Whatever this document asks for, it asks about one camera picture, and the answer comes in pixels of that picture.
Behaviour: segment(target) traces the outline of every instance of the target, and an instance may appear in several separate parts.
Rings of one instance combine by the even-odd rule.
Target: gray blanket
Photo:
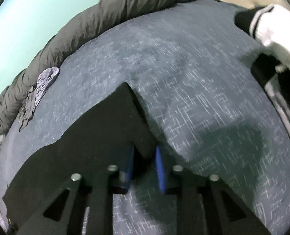
[[[84,43],[126,20],[187,1],[191,0],[100,0],[73,17],[1,93],[0,135],[8,132],[42,71],[59,67]]]
[[[17,118],[4,139],[0,200],[30,155],[126,81],[179,164],[220,175],[272,235],[284,234],[290,139],[250,73],[262,47],[234,25],[240,9],[213,0],[179,4],[122,23],[69,56],[28,126],[18,132]],[[175,218],[176,199],[159,193],[154,172],[114,195],[114,234],[173,235]]]

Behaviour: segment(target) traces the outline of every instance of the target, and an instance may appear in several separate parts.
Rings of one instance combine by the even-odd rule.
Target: folded black garment
[[[127,142],[132,142],[144,159],[153,156],[158,143],[133,90],[122,83],[58,141],[28,158],[4,196],[8,218],[20,228],[71,174],[90,177],[107,149]]]

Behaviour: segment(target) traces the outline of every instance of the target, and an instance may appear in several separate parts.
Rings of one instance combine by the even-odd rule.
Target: mattress
[[[84,44],[61,66],[34,118],[18,118],[0,153],[2,196],[22,164],[58,140],[121,82],[135,90],[149,127],[179,164],[219,174],[271,234],[290,226],[290,139],[250,74],[263,52],[233,22],[243,8],[197,0],[131,19]],[[176,234],[176,198],[154,169],[113,197],[114,234]]]

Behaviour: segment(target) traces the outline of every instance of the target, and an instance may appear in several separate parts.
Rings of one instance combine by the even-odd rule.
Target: wall
[[[0,93],[74,15],[99,0],[5,0],[0,7]]]

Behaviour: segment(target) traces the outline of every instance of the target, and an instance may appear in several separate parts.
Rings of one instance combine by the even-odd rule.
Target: metal screw head
[[[174,165],[172,167],[173,171],[175,172],[182,172],[183,171],[183,167],[181,165]]]
[[[81,179],[81,174],[79,174],[79,173],[74,173],[74,174],[72,174],[71,175],[71,179],[73,180],[73,181],[78,181],[78,180],[80,180]]]
[[[209,176],[209,179],[210,179],[211,181],[213,181],[213,182],[216,182],[216,181],[218,181],[220,178],[219,178],[219,176],[216,175],[216,174],[211,174],[211,175]]]
[[[109,165],[107,169],[108,169],[108,171],[117,171],[118,170],[118,166],[112,164],[112,165]]]

